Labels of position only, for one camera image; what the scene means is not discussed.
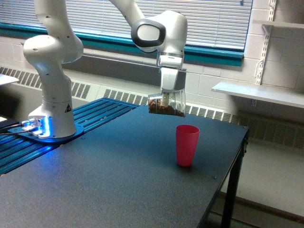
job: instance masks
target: wall shelf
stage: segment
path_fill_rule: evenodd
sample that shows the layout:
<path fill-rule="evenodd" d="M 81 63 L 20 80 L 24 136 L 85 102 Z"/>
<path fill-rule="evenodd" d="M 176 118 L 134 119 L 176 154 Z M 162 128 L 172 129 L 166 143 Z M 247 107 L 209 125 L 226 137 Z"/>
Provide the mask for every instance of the wall shelf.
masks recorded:
<path fill-rule="evenodd" d="M 220 82 L 213 92 L 304 108 L 304 92 L 242 82 Z"/>
<path fill-rule="evenodd" d="M 0 74 L 0 86 L 19 81 L 15 77 Z"/>
<path fill-rule="evenodd" d="M 261 24 L 261 25 L 264 25 L 264 26 L 274 26 L 274 27 L 279 27 L 279 28 L 304 29 L 304 24 L 267 21 L 267 20 L 253 20 L 253 23 Z"/>

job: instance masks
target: heating vent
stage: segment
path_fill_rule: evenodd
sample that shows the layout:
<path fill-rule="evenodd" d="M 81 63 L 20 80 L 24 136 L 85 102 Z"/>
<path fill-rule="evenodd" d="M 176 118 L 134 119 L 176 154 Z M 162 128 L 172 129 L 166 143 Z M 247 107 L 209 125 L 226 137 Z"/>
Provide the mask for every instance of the heating vent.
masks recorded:
<path fill-rule="evenodd" d="M 304 127 L 272 122 L 262 117 L 242 117 L 240 125 L 249 127 L 249 136 L 269 142 L 304 148 Z"/>
<path fill-rule="evenodd" d="M 42 88 L 40 77 L 37 74 L 5 68 L 5 67 L 0 67 L 0 74 L 17 78 L 19 80 L 17 84 L 20 84 L 21 86 L 23 85 L 26 87 L 32 87 L 40 90 Z M 82 99 L 87 98 L 87 95 L 91 88 L 90 85 L 86 85 L 84 83 L 78 83 L 78 82 L 76 83 L 73 81 L 71 83 L 71 86 L 72 86 L 72 97 L 77 97 Z"/>
<path fill-rule="evenodd" d="M 111 89 L 106 89 L 103 97 L 115 99 L 118 101 L 124 101 L 132 104 L 137 104 L 137 105 L 147 105 L 148 103 L 148 97 L 125 93 L 117 90 L 111 90 Z"/>
<path fill-rule="evenodd" d="M 20 71 L 11 68 L 0 67 L 0 74 L 8 75 L 17 78 L 19 81 L 17 85 L 40 89 L 42 87 L 40 77 L 37 74 Z M 100 97 L 112 98 L 119 101 L 125 101 L 137 105 L 147 105 L 147 95 L 131 93 L 129 91 L 119 91 L 114 88 L 98 86 L 90 83 L 83 83 L 79 81 L 72 81 L 72 96 L 74 98 L 81 98 L 88 101 L 95 100 L 94 94 L 101 89 Z M 292 146 L 295 148 L 304 148 L 304 127 L 297 124 L 285 124 L 281 121 L 274 122 L 271 119 L 266 119 L 256 115 L 234 115 L 226 113 L 224 110 L 214 109 L 206 106 L 187 103 L 186 113 L 196 116 L 201 116 L 210 119 L 216 119 L 232 124 L 239 124 L 249 127 L 250 137 Z"/>

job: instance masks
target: floor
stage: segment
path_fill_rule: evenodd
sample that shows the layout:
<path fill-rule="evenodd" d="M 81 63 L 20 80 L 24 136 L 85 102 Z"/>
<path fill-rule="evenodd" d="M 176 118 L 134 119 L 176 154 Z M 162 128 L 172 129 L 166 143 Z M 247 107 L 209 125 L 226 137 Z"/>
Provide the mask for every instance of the floor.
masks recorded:
<path fill-rule="evenodd" d="M 224 208 L 224 196 L 219 196 L 214 203 L 206 224 L 207 228 L 219 228 L 221 214 Z M 236 202 L 233 211 L 231 228 L 304 228 L 302 221 L 293 221 L 291 218 L 270 213 L 264 209 L 252 207 L 250 204 Z"/>
<path fill-rule="evenodd" d="M 237 196 L 304 217 L 303 164 L 304 150 L 250 138 Z"/>

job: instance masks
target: red plastic cup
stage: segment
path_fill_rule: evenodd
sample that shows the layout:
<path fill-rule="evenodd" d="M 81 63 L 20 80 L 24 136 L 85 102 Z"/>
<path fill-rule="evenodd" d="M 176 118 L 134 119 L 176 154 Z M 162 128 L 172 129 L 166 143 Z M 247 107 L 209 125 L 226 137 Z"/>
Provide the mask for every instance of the red plastic cup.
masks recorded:
<path fill-rule="evenodd" d="M 191 166 L 199 136 L 200 130 L 195 126 L 180 125 L 176 127 L 176 159 L 180 166 Z"/>

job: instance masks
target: brown granular material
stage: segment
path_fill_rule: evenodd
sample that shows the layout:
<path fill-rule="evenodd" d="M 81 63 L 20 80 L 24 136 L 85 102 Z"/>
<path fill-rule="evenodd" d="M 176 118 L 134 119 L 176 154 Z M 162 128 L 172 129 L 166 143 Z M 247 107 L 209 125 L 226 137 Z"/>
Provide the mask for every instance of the brown granular material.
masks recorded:
<path fill-rule="evenodd" d="M 179 110 L 174 109 L 171 105 L 161 106 L 160 99 L 149 100 L 149 113 L 154 114 L 164 114 L 164 115 L 177 115 L 185 117 L 184 113 Z"/>

